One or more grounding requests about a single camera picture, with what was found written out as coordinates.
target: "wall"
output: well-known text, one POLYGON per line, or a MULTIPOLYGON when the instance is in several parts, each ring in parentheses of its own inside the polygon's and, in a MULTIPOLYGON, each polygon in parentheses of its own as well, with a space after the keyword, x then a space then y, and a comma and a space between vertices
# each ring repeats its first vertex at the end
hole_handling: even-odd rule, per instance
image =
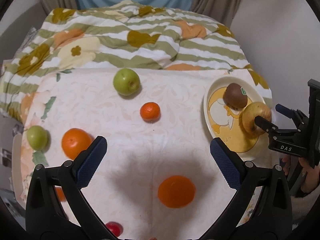
MULTIPOLYGON (((0 59, 10 59, 15 50, 23 41, 23 37, 27 34, 31 27, 27 19, 31 18, 31 14, 27 15, 27 19, 14 24, 20 15, 26 14, 32 7, 39 4, 39 0, 14 0, 3 18, 0 21, 0 59)), ((3 118, 0 116, 0 148, 11 151, 12 149, 12 128, 16 124, 11 118, 3 118)), ((9 177, 11 169, 0 165, 0 188, 10 190, 9 177)))
POLYGON ((14 0, 0 21, 0 36, 22 13, 37 3, 39 0, 14 0))
MULTIPOLYGON (((320 81, 320 23, 305 0, 241 0, 232 22, 248 61, 274 103, 308 114, 310 78, 320 81)), ((281 128, 292 121, 277 116, 281 128)))

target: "cartoon duck print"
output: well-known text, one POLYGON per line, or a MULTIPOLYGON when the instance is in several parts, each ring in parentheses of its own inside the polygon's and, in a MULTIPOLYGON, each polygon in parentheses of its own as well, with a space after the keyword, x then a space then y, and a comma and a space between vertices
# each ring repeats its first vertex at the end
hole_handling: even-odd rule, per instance
POLYGON ((218 98, 209 109, 210 116, 215 124, 212 125, 212 129, 220 134, 221 126, 229 126, 232 129, 233 119, 240 118, 240 110, 230 108, 222 98, 218 98))

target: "apple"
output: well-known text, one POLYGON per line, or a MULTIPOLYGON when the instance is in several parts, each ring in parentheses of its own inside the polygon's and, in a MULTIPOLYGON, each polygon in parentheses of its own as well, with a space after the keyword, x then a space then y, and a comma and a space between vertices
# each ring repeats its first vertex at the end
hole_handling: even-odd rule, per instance
POLYGON ((48 143, 47 131, 39 125, 31 126, 27 130, 27 140, 32 149, 41 151, 48 143))
POLYGON ((264 130, 254 123, 255 117, 258 115, 271 122, 271 110, 262 102, 253 102, 249 104, 242 113, 242 126, 244 130, 255 137, 265 133, 264 130))
POLYGON ((123 227, 117 222, 108 222, 106 227, 113 233, 116 237, 119 237, 123 232, 123 227))
POLYGON ((128 96, 139 89, 140 78, 132 69, 122 68, 115 74, 113 86, 120 95, 128 96))

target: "plate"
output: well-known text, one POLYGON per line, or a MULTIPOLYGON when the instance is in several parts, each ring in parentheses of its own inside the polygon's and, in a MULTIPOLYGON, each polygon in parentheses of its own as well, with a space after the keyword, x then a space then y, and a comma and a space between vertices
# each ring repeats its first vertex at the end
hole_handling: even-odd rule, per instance
POLYGON ((239 84, 246 91, 247 105, 257 101, 265 104, 262 96, 246 81, 229 75, 222 76, 216 78, 204 93, 204 118, 212 138, 220 137, 243 161, 252 161, 268 148, 268 134, 265 133, 258 138, 249 138, 246 135, 240 125, 241 112, 245 108, 231 109, 222 99, 225 89, 231 83, 239 84))

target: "blue gripper pad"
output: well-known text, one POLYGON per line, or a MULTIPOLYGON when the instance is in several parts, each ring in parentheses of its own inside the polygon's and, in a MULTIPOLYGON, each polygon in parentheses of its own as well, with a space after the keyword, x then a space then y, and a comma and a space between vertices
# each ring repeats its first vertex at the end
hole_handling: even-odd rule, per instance
POLYGON ((211 141, 210 153, 229 187, 238 190, 245 175, 241 158, 235 152, 230 151, 220 138, 214 138, 211 141))
POLYGON ((278 113, 280 113, 280 114, 292 119, 293 111, 291 109, 289 109, 289 108, 287 108, 287 107, 285 107, 285 106, 283 106, 281 104, 277 104, 275 108, 276 108, 276 111, 278 113))
POLYGON ((75 159, 75 162, 81 162, 76 170, 76 185, 78 189, 89 185, 90 180, 107 152, 107 147, 107 140, 102 136, 98 136, 86 151, 79 154, 79 159, 78 157, 75 159))

